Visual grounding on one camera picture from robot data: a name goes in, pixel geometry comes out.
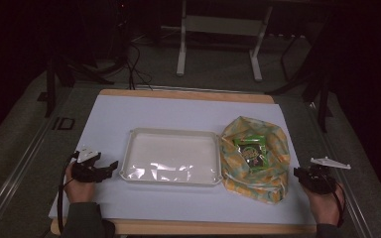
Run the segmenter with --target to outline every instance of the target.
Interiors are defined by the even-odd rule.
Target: person's left hand
[[[65,171],[67,185],[64,188],[70,203],[91,202],[94,198],[95,182],[80,182],[72,179],[71,163]]]

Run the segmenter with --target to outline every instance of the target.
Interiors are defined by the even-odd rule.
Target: green packet
[[[251,173],[269,168],[269,163],[266,159],[266,140],[264,136],[253,135],[234,139],[233,142],[243,159],[249,165]]]

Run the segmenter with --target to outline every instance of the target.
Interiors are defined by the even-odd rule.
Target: snack package
[[[239,117],[224,129],[220,148],[221,173],[228,190],[272,204],[284,199],[290,153],[279,126]]]

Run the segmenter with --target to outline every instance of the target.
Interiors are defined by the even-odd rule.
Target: white tray
[[[127,181],[215,185],[221,182],[213,132],[136,128],[120,175]]]

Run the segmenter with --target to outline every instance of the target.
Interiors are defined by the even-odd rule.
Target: plastic bag
[[[256,150],[242,153],[244,144]],[[279,126],[239,117],[224,129],[220,147],[221,173],[228,190],[274,204],[286,196],[290,153],[287,137]],[[258,164],[259,159],[264,160],[261,166],[252,161],[255,158]]]

